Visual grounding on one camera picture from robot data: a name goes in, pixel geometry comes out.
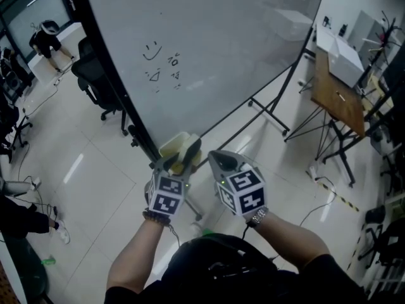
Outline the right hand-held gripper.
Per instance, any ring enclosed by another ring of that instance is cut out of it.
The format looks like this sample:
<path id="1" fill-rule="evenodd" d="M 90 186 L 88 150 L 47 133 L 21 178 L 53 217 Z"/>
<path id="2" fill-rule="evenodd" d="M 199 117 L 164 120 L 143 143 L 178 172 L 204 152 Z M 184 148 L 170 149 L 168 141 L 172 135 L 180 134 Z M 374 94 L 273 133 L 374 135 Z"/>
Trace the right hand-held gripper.
<path id="1" fill-rule="evenodd" d="M 231 212 L 245 216 L 266 205 L 265 181 L 257 168 L 246 168 L 242 155 L 214 150 L 208 153 L 208 161 L 219 198 Z"/>

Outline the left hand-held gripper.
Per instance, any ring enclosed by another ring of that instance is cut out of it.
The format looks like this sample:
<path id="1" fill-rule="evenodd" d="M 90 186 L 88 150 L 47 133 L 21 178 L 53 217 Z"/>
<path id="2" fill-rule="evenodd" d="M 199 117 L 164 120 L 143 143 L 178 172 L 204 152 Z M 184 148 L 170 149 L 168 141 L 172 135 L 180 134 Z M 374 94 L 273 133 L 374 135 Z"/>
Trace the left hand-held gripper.
<path id="1" fill-rule="evenodd" d="M 178 159 L 178 154 L 161 157 L 153 169 L 153 177 L 146 187 L 149 210 L 168 217 L 176 215 L 185 201 L 189 188 L 188 181 L 192 171 L 192 159 L 194 155 L 188 150 L 182 160 L 184 166 L 181 180 L 173 177 L 165 177 L 173 164 Z"/>

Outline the cream plastic bin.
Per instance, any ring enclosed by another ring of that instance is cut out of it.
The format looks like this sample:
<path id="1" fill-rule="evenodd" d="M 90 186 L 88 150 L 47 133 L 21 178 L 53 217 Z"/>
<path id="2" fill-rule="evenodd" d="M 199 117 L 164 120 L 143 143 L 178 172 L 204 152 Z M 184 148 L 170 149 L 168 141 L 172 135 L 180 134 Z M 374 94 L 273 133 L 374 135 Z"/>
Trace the cream plastic bin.
<path id="1" fill-rule="evenodd" d="M 188 147 L 197 139 L 200 138 L 196 134 L 189 134 L 187 132 L 180 132 L 170 141 L 159 148 L 160 155 L 167 156 L 172 154 L 178 154 L 177 161 L 170 168 L 169 173 L 175 175 L 181 175 L 184 166 L 182 165 L 182 160 L 187 152 Z"/>

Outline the person's left forearm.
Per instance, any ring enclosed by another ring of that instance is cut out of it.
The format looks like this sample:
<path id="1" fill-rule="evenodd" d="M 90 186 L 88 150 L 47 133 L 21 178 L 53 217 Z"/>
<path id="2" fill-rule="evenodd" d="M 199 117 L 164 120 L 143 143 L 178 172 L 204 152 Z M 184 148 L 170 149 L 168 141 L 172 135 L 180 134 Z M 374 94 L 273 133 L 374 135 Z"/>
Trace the person's left forearm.
<path id="1" fill-rule="evenodd" d="M 106 288 L 121 287 L 143 291 L 151 274 L 156 249 L 164 226 L 145 220 L 111 265 Z"/>

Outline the whiteboard on black rolling stand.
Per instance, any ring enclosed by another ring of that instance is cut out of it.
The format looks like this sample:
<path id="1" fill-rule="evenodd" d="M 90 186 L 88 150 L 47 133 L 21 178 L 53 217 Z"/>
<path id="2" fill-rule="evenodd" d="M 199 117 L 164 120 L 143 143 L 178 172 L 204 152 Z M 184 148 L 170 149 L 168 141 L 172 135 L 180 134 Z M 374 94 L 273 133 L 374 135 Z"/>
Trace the whiteboard on black rolling stand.
<path id="1" fill-rule="evenodd" d="M 203 136 L 302 55 L 321 0 L 73 0 L 150 162 Z"/>

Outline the silver metal wristwatch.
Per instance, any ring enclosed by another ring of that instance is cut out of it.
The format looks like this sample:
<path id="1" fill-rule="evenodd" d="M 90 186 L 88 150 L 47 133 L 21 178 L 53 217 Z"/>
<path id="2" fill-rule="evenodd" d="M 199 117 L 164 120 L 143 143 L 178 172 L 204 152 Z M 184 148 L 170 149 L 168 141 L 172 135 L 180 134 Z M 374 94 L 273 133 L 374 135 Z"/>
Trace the silver metal wristwatch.
<path id="1" fill-rule="evenodd" d="M 250 213 L 246 218 L 246 225 L 250 228 L 256 228 L 261 221 L 266 217 L 269 209 L 267 206 L 262 206 L 254 213 Z"/>

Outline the person's black shirt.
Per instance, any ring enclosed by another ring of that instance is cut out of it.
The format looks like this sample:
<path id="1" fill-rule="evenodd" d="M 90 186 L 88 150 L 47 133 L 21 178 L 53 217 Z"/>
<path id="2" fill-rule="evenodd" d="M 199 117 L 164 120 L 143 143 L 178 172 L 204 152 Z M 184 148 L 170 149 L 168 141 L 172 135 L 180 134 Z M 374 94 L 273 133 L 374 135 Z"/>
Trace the person's black shirt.
<path id="1" fill-rule="evenodd" d="M 161 279 L 140 293 L 106 291 L 104 304 L 367 304 L 364 291 L 321 255 L 299 273 L 280 270 L 254 246 L 224 234 L 184 243 Z"/>

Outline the black mesh office chair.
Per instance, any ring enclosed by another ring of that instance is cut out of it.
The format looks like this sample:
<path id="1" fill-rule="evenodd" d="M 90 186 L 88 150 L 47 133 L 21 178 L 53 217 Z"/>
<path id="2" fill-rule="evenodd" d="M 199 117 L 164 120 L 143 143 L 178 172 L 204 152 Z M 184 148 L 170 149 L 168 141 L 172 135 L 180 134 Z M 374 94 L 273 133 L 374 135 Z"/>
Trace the black mesh office chair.
<path id="1" fill-rule="evenodd" d="M 78 43 L 80 58 L 72 65 L 72 73 L 77 77 L 79 88 L 88 95 L 91 101 L 104 110 L 101 120 L 106 120 L 109 113 L 121 111 L 121 131 L 128 135 L 125 128 L 126 111 L 123 109 L 112 85 L 98 60 L 88 37 Z"/>

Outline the yellow black floor tape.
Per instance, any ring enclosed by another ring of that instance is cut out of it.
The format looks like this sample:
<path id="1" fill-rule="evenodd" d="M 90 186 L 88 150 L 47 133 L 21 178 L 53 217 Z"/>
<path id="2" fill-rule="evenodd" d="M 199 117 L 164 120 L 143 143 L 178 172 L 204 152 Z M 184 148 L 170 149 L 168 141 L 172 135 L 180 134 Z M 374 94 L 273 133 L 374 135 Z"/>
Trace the yellow black floor tape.
<path id="1" fill-rule="evenodd" d="M 315 211 L 306 223 L 326 243 L 337 263 L 353 277 L 363 236 L 363 212 L 326 178 L 317 180 Z"/>

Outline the white rectangular case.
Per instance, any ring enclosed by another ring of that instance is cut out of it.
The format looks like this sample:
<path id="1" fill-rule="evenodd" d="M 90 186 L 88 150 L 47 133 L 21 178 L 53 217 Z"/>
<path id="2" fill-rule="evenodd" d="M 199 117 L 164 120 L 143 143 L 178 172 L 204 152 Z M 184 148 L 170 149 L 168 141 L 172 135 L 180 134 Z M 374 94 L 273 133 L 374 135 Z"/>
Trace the white rectangular case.
<path id="1" fill-rule="evenodd" d="M 328 51 L 329 72 L 353 88 L 364 73 L 358 52 L 336 37 Z"/>

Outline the white low cabinet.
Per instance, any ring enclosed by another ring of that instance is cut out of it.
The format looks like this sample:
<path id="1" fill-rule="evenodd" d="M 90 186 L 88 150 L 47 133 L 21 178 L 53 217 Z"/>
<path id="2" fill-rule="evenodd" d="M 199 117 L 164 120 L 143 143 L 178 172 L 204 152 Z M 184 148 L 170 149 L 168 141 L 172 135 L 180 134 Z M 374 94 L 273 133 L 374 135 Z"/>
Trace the white low cabinet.
<path id="1" fill-rule="evenodd" d="M 339 54 L 338 40 L 326 27 L 316 27 L 316 46 L 326 53 L 336 56 Z"/>

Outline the black swivel chair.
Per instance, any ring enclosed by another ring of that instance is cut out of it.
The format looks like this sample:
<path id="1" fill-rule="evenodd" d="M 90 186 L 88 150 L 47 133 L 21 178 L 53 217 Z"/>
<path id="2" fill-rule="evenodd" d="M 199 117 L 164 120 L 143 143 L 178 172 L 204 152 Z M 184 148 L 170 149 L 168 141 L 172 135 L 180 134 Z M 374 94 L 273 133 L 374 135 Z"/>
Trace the black swivel chair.
<path id="1" fill-rule="evenodd" d="M 26 127 L 32 127 L 32 123 L 28 121 L 28 116 L 23 110 L 24 116 L 20 123 L 20 111 L 17 106 L 11 104 L 6 99 L 3 89 L 0 88 L 0 156 L 6 155 L 9 163 L 13 159 L 13 151 L 15 143 L 19 141 L 23 148 L 28 144 L 28 141 L 23 141 L 22 131 Z"/>

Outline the white round table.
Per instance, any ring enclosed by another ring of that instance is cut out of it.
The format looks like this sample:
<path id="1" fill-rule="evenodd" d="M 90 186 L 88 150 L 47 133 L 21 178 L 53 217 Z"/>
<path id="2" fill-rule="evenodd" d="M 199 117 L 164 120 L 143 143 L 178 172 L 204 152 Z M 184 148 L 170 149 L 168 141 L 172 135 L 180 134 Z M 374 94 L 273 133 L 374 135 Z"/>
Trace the white round table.
<path id="1" fill-rule="evenodd" d="M 20 277 L 16 270 L 16 267 L 13 263 L 11 258 L 10 252 L 6 246 L 4 237 L 0 232 L 0 262 L 4 268 L 6 276 L 11 284 L 11 287 L 16 294 L 16 297 L 20 304 L 27 304 L 27 299 L 25 296 L 25 292 L 23 290 L 22 283 L 20 281 Z"/>

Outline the grey metal cabinet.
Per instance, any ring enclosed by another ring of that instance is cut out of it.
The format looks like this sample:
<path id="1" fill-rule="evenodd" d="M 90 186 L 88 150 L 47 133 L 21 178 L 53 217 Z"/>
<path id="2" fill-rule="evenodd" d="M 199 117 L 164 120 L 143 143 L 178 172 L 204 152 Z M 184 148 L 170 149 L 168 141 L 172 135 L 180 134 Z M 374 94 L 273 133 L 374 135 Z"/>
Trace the grey metal cabinet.
<path id="1" fill-rule="evenodd" d="M 378 20 L 361 10 L 347 39 L 348 44 L 360 52 L 364 43 L 368 44 L 368 41 L 364 41 L 364 39 L 379 41 L 379 36 L 383 34 L 382 28 L 383 25 Z"/>

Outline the black coat rack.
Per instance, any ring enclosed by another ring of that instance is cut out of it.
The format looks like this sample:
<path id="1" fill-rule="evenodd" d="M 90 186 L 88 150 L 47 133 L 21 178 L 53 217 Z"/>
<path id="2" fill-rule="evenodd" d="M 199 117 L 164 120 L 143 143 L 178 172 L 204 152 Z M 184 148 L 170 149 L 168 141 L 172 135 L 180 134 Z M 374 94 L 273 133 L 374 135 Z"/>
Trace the black coat rack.
<path id="1" fill-rule="evenodd" d="M 387 50 L 392 49 L 394 46 L 398 48 L 401 46 L 391 39 L 398 30 L 401 31 L 402 28 L 396 25 L 396 17 L 389 20 L 387 14 L 382 10 L 382 19 L 379 21 L 374 20 L 368 33 L 362 38 L 362 60 L 366 65 L 359 80 L 361 88 L 365 87 L 372 70 L 382 71 L 383 65 L 389 65 Z"/>

